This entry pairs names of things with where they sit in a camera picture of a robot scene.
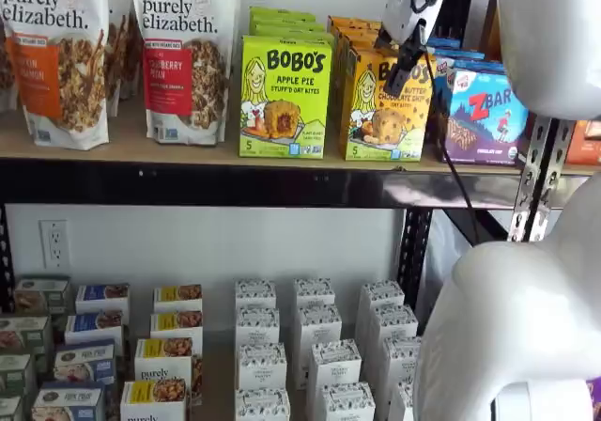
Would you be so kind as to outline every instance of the electrical outlet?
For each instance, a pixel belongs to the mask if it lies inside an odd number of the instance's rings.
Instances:
[[[39,221],[39,231],[44,268],[67,270],[70,267],[67,221]]]

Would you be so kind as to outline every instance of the purely elizabeth granola bag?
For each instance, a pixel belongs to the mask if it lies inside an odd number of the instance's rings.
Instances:
[[[36,144],[108,142],[107,0],[0,0],[7,48]]]
[[[133,0],[144,39],[147,137],[215,145],[227,114],[238,0]]]

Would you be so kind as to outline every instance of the cartoon girl illustration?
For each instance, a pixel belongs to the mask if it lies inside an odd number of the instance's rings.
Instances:
[[[264,128],[264,110],[267,104],[265,92],[265,65],[258,57],[254,57],[247,64],[242,76],[242,127],[258,131]]]
[[[359,77],[350,113],[351,136],[365,122],[371,122],[376,112],[376,75],[367,69]]]
[[[501,117],[499,119],[499,125],[497,126],[497,131],[501,134],[499,136],[499,142],[505,142],[505,136],[509,133],[509,128],[507,127],[507,123],[511,118],[511,110],[505,111],[505,117]]]

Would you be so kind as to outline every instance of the white wall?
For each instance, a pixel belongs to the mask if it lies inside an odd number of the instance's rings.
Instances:
[[[7,213],[17,275],[44,272],[39,220],[66,219],[73,282],[131,283],[138,335],[154,287],[194,282],[204,287],[207,329],[232,329],[233,282],[255,276],[276,280],[284,323],[293,277],[331,277],[352,323],[360,284],[395,276],[402,228],[402,213],[389,210],[9,205]]]

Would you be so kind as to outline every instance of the red label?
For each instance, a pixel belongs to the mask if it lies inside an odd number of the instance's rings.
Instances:
[[[192,50],[181,40],[149,39],[144,42],[146,108],[163,114],[192,113]]]

